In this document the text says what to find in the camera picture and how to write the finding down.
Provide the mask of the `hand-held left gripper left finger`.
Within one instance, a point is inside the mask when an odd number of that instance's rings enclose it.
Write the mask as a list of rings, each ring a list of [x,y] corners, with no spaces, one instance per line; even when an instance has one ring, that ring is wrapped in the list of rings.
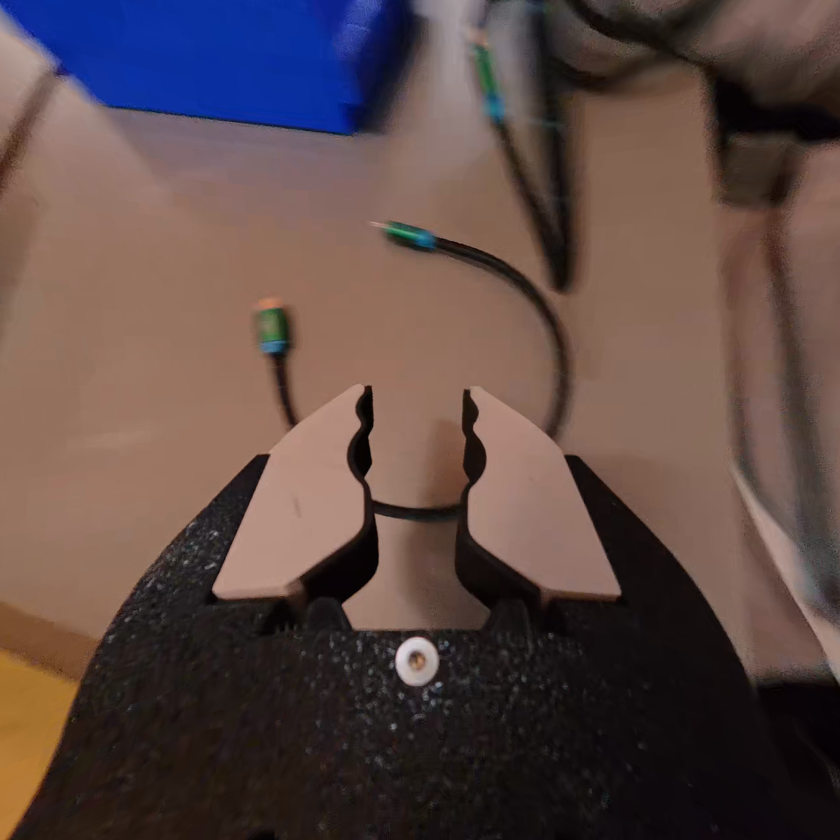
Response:
[[[213,583],[220,602],[280,601],[301,613],[348,601],[376,573],[371,489],[373,393],[352,385],[269,452]]]

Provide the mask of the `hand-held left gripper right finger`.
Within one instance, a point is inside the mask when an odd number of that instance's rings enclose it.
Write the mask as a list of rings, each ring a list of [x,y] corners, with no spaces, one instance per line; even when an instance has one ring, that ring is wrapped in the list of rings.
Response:
[[[519,601],[616,604],[622,589],[563,450],[485,389],[463,394],[458,581],[489,610]]]

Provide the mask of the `blue plastic box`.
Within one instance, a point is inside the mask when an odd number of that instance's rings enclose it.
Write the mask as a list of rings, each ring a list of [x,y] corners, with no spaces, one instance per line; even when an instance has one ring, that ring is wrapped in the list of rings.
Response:
[[[2,1],[113,109],[354,135],[417,30],[407,1]]]

